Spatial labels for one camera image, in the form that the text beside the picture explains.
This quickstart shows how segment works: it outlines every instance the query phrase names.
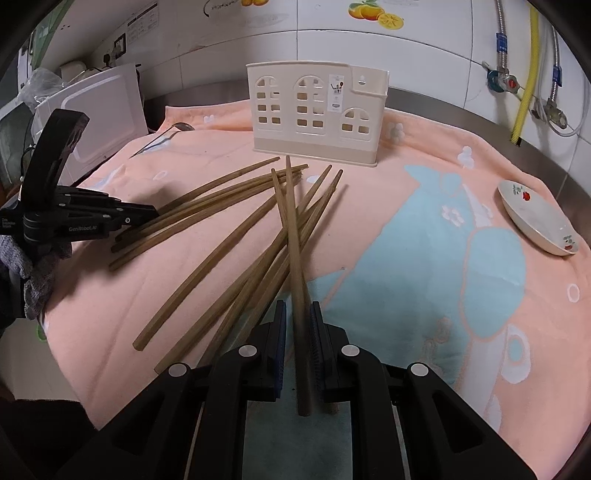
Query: silver screw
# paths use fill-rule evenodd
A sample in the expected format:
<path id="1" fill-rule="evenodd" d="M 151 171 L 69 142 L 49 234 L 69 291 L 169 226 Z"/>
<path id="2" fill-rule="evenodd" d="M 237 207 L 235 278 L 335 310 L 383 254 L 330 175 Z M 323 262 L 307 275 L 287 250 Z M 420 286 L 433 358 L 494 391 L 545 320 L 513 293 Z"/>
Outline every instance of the silver screw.
<path id="1" fill-rule="evenodd" d="M 424 377 L 429 373 L 429 367 L 424 364 L 414 364 L 410 368 L 410 371 L 417 377 Z"/>
<path id="2" fill-rule="evenodd" d="M 256 347 L 254 345 L 242 345 L 238 349 L 238 353 L 240 356 L 255 356 L 256 355 Z"/>
<path id="3" fill-rule="evenodd" d="M 355 345 L 345 345 L 340 351 L 344 356 L 359 355 L 359 347 Z"/>
<path id="4" fill-rule="evenodd" d="M 168 374 L 171 377 L 182 377 L 185 373 L 187 373 L 187 365 L 174 364 L 168 367 Z"/>

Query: oval white plate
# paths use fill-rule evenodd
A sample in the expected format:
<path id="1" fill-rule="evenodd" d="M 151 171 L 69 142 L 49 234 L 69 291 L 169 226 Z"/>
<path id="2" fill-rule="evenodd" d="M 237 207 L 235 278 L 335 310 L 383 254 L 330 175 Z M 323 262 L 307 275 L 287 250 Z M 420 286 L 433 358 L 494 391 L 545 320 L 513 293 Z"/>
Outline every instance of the oval white plate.
<path id="1" fill-rule="evenodd" d="M 538 247 L 561 257 L 579 251 L 579 236 L 562 211 L 515 181 L 503 180 L 498 190 L 511 220 Z"/>

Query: yellow hose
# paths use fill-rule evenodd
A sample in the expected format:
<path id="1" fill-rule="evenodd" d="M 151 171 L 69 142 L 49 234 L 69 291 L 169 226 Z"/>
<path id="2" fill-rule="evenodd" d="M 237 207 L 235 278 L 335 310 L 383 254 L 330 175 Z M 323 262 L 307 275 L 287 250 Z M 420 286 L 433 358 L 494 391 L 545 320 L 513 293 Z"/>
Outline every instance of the yellow hose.
<path id="1" fill-rule="evenodd" d="M 511 134 L 511 142 L 517 145 L 523 130 L 525 118 L 530 111 L 531 99 L 534 96 L 534 89 L 538 82 L 538 68 L 540 66 L 540 30 L 538 27 L 538 11 L 534 7 L 530 7 L 530 24 L 531 24 L 531 54 L 530 54 L 530 73 L 527 76 L 527 84 L 525 85 L 525 92 L 521 99 L 513 133 Z"/>

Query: white appliance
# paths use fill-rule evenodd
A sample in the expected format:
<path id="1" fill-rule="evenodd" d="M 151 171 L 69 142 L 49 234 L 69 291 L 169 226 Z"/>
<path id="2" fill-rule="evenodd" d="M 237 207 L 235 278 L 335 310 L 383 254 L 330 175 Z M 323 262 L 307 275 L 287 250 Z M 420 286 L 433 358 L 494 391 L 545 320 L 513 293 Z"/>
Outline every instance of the white appliance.
<path id="1" fill-rule="evenodd" d="M 71 185 L 130 140 L 148 134 L 135 65 L 131 63 L 81 80 L 39 104 L 31 128 L 35 142 L 56 108 L 83 112 L 90 119 L 66 162 L 60 185 Z"/>

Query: clear plastic bag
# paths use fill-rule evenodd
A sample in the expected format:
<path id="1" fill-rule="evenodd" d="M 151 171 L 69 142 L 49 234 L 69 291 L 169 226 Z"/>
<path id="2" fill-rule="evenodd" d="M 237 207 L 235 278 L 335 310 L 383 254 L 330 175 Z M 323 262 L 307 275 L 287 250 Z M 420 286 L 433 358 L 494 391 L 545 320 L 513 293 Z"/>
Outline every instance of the clear plastic bag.
<path id="1" fill-rule="evenodd" d="M 38 68 L 18 94 L 18 100 L 23 101 L 31 112 L 35 113 L 35 109 L 40 103 L 65 87 L 66 85 L 58 75 L 47 69 Z"/>

